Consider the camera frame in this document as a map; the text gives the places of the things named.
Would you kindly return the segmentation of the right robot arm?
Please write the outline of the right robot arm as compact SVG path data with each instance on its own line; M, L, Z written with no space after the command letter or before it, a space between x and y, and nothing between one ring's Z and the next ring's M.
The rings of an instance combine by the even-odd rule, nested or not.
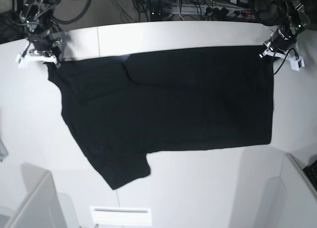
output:
M70 20L61 20L54 16L55 7L62 0L27 0L19 13L20 25L28 31L28 45L20 59L27 53L37 61L58 63L61 54L61 38L54 38L51 28L54 24L68 25L81 19L87 12L92 0L87 0L83 10Z

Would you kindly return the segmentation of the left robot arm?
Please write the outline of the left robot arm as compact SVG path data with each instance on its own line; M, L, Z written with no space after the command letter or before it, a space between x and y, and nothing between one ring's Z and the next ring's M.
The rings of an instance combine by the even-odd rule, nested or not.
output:
M299 0L248 0L255 20L265 26L276 26L264 46L271 52L286 52L308 29L310 19Z

